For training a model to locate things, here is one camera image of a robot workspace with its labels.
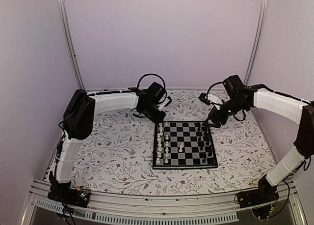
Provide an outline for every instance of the gray wall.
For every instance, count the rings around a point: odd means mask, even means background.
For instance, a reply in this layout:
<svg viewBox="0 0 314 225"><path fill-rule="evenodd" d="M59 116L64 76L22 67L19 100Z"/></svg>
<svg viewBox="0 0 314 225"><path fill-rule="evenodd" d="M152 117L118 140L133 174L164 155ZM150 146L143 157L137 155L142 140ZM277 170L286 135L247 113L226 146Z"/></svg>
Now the gray wall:
<svg viewBox="0 0 314 225"><path fill-rule="evenodd" d="M0 224L17 225L77 88L56 0L0 0Z"/></svg>
<svg viewBox="0 0 314 225"><path fill-rule="evenodd" d="M251 84L314 99L314 0L269 0ZM298 126L255 110L279 161L293 146ZM314 164L293 176L309 224L314 224Z"/></svg>
<svg viewBox="0 0 314 225"><path fill-rule="evenodd" d="M85 87L135 86L148 72L176 88L243 78L260 1L66 0Z"/></svg>

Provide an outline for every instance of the chess board frame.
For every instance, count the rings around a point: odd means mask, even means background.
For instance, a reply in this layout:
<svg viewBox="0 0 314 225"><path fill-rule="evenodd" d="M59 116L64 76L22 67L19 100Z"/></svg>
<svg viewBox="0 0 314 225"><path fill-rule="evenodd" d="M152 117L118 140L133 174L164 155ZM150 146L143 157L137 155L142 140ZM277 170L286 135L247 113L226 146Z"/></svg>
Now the chess board frame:
<svg viewBox="0 0 314 225"><path fill-rule="evenodd" d="M185 164L185 165L164 165L163 163L160 165L160 164L157 164L156 163L156 159L157 159L157 133L159 132L159 124L155 124L155 132L154 132L154 149L153 149L153 169L215 169L218 167L218 161L217 161L217 157L216 157L216 153L215 153L215 148L214 148L214 144L213 144L213 140L212 140L212 136L211 136L211 131L210 131L210 127L208 126L207 123L205 123L204 121L167 121L168 124L169 124L169 127L170 127L170 124L171 123L200 123L200 127L206 127L207 129L207 134L204 134L204 132L201 130L201 131L195 131L195 133L197 132L202 132L203 134L203 137L207 137L209 139L209 146L206 146L204 145L204 150L202 153L205 153L205 155L207 156L207 153L208 151L206 151L206 149L211 148L211 151L212 151L212 157L210 157L211 159L214 160L214 163L208 163L208 161L206 163L200 163L199 165L195 165L195 164ZM165 137L165 130L163 129L164 131L164 135L162 136L162 143L165 141L164 140L164 137Z"/></svg>

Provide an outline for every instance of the vent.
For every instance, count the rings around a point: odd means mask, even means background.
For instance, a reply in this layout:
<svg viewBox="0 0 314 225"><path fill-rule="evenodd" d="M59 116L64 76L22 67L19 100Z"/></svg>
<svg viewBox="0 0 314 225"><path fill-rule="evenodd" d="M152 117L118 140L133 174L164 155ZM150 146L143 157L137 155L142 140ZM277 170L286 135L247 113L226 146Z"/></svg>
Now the vent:
<svg viewBox="0 0 314 225"><path fill-rule="evenodd" d="M62 213L63 206L59 205L54 201L46 201L44 199L37 199L36 205L38 207L56 212ZM227 224L232 222L237 222L239 219L237 218L236 212L215 215L215 216L207 216L207 217L199 217L199 218L182 218L182 219L144 219L144 218L133 218L133 217L122 217L122 216L113 216L113 215L105 215L103 213L98 212L90 212L86 211L85 213L81 213L77 211L73 217L85 219L89 221L95 221L108 225L218 225L218 224Z"/></svg>

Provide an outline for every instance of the white wall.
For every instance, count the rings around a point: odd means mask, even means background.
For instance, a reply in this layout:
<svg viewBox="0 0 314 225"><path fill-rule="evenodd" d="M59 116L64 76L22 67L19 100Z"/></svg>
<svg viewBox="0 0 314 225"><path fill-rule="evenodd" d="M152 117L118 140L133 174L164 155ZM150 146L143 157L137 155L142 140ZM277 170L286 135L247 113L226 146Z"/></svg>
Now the white wall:
<svg viewBox="0 0 314 225"><path fill-rule="evenodd" d="M0 224L21 222L76 88L56 0L0 0Z"/></svg>
<svg viewBox="0 0 314 225"><path fill-rule="evenodd" d="M314 100L314 0L269 0L262 40L251 84ZM298 126L255 110L271 149L279 161L291 149ZM314 164L293 180L309 224L314 224Z"/></svg>
<svg viewBox="0 0 314 225"><path fill-rule="evenodd" d="M150 72L175 88L206 88L226 74L244 78L261 2L65 1L87 89L135 86Z"/></svg>

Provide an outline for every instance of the checkered pattern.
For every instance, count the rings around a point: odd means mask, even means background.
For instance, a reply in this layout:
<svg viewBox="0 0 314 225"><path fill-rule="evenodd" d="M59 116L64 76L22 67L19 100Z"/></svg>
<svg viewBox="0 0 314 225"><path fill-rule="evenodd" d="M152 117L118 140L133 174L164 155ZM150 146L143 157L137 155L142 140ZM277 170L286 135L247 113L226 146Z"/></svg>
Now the checkered pattern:
<svg viewBox="0 0 314 225"><path fill-rule="evenodd" d="M156 163L158 152L157 133L159 125L155 126L153 169L207 169L217 168L218 163L215 149L211 139L210 129L202 121L169 121L168 126L163 126L161 136L161 158ZM168 141L169 156L165 156L165 143Z"/></svg>

